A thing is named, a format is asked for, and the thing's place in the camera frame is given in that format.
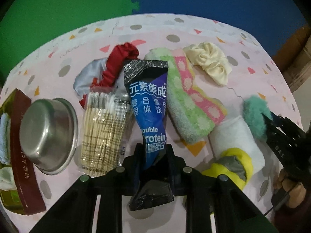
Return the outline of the operator hand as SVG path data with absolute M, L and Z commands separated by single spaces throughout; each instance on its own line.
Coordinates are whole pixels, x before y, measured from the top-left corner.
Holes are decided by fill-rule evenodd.
M 297 208 L 305 199 L 307 190 L 302 183 L 294 183 L 289 179 L 289 174 L 283 168 L 279 172 L 279 176 L 273 186 L 275 189 L 283 188 L 285 192 L 289 194 L 289 200 L 286 202 L 286 206 L 289 208 Z

